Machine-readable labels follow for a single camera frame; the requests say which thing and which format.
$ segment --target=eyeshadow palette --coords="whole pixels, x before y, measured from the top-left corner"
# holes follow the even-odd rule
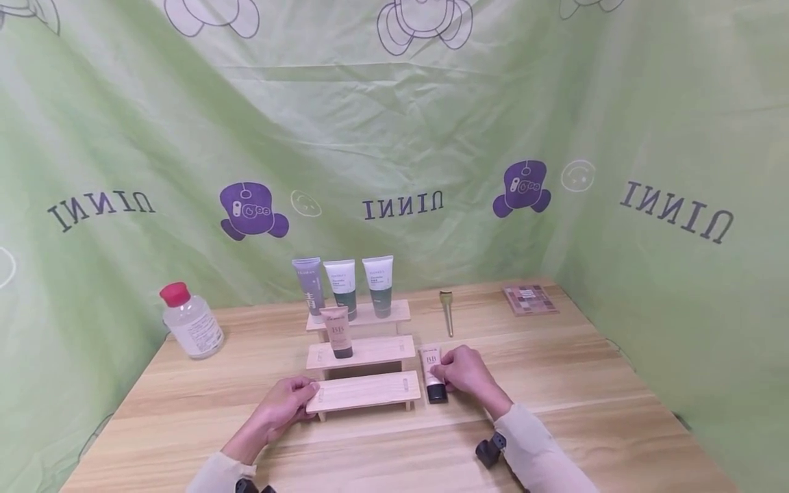
[[[542,286],[509,284],[503,287],[503,291],[515,316],[559,313]]]

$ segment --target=bb cream tube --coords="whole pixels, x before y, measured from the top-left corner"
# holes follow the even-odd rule
[[[372,309],[379,319],[385,319],[392,313],[392,255],[362,259],[367,274],[367,285],[370,288]]]
[[[430,372],[430,368],[441,364],[441,346],[438,344],[423,345],[419,348],[419,356],[422,359],[422,375],[424,376],[424,388],[428,392],[428,402],[431,404],[447,402],[447,386]]]
[[[356,319],[356,260],[323,262],[337,306],[348,307],[348,321]]]
[[[331,350],[335,358],[350,358],[353,356],[353,347],[350,343],[350,326],[348,325],[348,307],[332,306],[321,308],[323,323],[326,324],[326,333],[329,334]]]
[[[309,314],[315,323],[323,322],[320,309],[326,306],[323,300],[323,287],[320,285],[320,257],[311,259],[295,259],[291,262],[296,269],[301,292],[307,301]]]

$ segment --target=makeup brush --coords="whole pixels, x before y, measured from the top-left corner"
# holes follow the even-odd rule
[[[452,327],[452,292],[439,291],[439,299],[444,310],[444,320],[447,322],[447,332],[449,332],[450,337],[454,337],[454,328]]]

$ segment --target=black device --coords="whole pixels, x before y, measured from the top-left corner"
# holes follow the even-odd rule
[[[475,452],[477,458],[482,462],[486,469],[493,467],[499,461],[502,451],[507,448],[507,439],[496,432],[491,439],[482,440]]]
[[[242,478],[238,480],[238,482],[236,483],[236,493],[277,493],[277,492],[274,491],[273,487],[268,485],[266,485],[266,487],[263,488],[262,491],[258,491],[257,486],[255,486],[255,484],[252,481],[246,478]]]

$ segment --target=plastic bottle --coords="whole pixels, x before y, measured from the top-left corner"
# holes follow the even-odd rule
[[[219,351],[225,334],[203,298],[190,294],[184,282],[164,286],[159,296],[167,303],[162,321],[189,357],[202,360]]]

